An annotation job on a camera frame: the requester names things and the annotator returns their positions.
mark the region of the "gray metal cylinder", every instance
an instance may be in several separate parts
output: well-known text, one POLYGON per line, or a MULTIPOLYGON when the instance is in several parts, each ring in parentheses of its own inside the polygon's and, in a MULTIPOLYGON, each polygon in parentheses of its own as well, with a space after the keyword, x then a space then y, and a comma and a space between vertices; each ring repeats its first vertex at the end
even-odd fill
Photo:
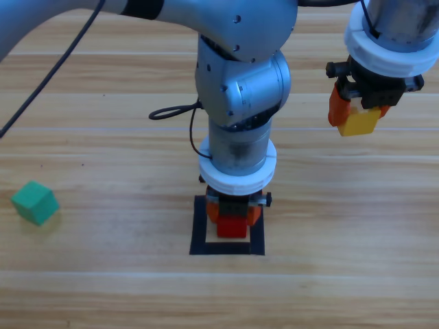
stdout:
POLYGON ((216 169, 234 176, 250 175, 265 163, 272 121, 248 131, 234 132, 209 120, 209 153, 216 169))
POLYGON ((391 51, 411 53, 428 46, 439 30, 439 0, 370 0, 368 13, 376 39, 363 26, 370 39, 391 51))

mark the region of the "black wire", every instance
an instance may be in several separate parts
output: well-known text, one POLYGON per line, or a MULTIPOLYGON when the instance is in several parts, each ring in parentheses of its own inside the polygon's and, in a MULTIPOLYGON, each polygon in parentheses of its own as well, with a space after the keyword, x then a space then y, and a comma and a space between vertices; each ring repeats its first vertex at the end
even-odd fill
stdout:
POLYGON ((170 108, 162 108, 160 110, 151 112, 149 115, 149 118, 151 120, 168 119, 168 118, 176 117, 177 115, 189 112, 189 111, 193 110, 194 108, 199 108, 199 107, 201 107, 200 101, 197 101, 196 103, 194 103, 192 105, 172 106, 170 108))
POLYGON ((206 154, 201 153, 200 151, 197 150, 197 148, 193 144, 192 126, 193 126, 193 118, 195 117, 195 111, 196 110, 197 110, 197 108, 193 109, 192 117, 191 117, 191 124, 189 125, 189 138, 191 139, 191 145, 192 145, 193 150, 196 152, 196 154, 198 154, 199 156, 202 156, 203 158, 208 158, 208 159, 212 160, 212 156, 207 156, 206 154))
POLYGON ((96 16, 102 10, 106 0, 100 0, 97 4, 95 11, 91 14, 87 23, 81 29, 78 36, 76 36, 75 40, 71 43, 70 47, 66 50, 64 55, 60 58, 60 60, 55 64, 52 70, 50 70, 49 74, 44 78, 44 80, 40 83, 40 85, 35 89, 35 91, 26 99, 23 105, 19 108, 19 110, 12 116, 12 118, 4 125, 3 129, 0 130, 0 138, 5 136, 6 132, 14 125, 15 121, 19 119, 19 117, 25 112, 27 107, 35 100, 35 98, 41 93, 41 91, 46 87, 49 83, 50 79, 56 74, 59 68, 64 64, 66 59, 71 55, 72 51, 76 48, 78 43, 81 41, 82 37, 85 35, 87 30, 93 24, 93 21, 96 19, 96 16))
POLYGON ((361 6, 363 7, 364 16, 366 17, 366 21, 368 22, 369 25, 370 34, 372 34, 372 36, 378 39, 381 33, 379 33, 373 26, 372 21, 370 20, 369 17, 368 8, 366 7, 364 0, 360 0, 360 1, 361 1, 361 6))
POLYGON ((337 7, 356 3, 358 0, 298 0, 299 7, 337 7))
POLYGON ((195 117, 195 111, 197 110, 197 108, 203 108, 203 105, 201 104, 200 99, 197 99, 197 101, 192 105, 172 106, 170 108, 161 108, 160 110, 156 110, 156 111, 151 112, 149 115, 149 118, 151 120, 163 120, 163 119, 176 117, 177 115, 180 115, 180 114, 183 114, 183 113, 186 113, 186 112, 193 110, 192 117, 191 117, 191 123, 189 124, 189 139, 191 141, 192 148, 196 152, 196 154, 198 154, 199 156, 202 156, 202 157, 208 158, 208 159, 212 159, 212 156, 207 156, 206 154, 203 154, 200 151, 198 151, 197 148, 195 147, 195 144, 193 144, 192 127, 193 127, 193 118, 195 117))

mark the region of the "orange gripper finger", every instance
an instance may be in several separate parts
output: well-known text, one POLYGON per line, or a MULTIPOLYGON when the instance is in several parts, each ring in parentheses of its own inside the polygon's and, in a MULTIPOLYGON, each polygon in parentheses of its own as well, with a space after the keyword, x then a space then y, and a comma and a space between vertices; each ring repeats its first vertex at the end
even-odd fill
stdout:
POLYGON ((391 106, 380 106, 379 109, 381 110, 381 116, 379 118, 381 119, 384 117, 390 108, 391 106))
POLYGON ((351 112, 351 102, 345 101, 340 97, 337 86, 332 90, 331 98, 329 99, 329 113, 328 120, 333 127, 338 127, 346 122, 349 113, 351 112))

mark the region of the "black tape square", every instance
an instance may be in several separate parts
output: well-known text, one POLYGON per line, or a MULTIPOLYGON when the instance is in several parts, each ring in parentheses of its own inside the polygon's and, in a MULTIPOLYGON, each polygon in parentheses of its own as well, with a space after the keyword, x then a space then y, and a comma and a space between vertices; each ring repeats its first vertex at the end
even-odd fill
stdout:
POLYGON ((250 242, 206 242, 206 198, 196 195, 193 202, 193 227, 190 255, 258 255, 265 256, 263 210, 250 228, 250 242))

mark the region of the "red block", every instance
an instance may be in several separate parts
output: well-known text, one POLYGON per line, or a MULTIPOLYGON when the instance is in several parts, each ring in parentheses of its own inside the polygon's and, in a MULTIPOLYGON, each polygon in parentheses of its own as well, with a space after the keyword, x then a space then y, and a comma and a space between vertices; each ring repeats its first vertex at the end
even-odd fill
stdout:
POLYGON ((247 217, 219 216, 217 235, 220 238, 244 239, 247 237, 247 217))

